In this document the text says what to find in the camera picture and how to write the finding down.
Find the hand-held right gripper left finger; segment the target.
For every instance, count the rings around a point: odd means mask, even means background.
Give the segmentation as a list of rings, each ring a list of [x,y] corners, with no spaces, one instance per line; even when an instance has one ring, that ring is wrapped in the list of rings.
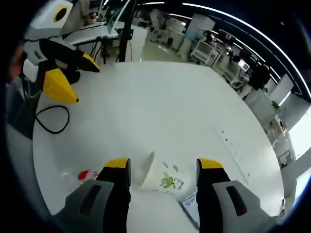
[[[60,233],[125,233],[131,201],[131,160],[109,160],[97,178],[70,193],[53,216]]]

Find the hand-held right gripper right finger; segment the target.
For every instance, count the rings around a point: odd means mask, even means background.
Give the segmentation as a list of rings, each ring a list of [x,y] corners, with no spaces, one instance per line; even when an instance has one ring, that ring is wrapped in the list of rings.
[[[230,180],[214,160],[197,159],[196,201],[201,233],[277,233],[277,216],[262,210],[260,199]]]

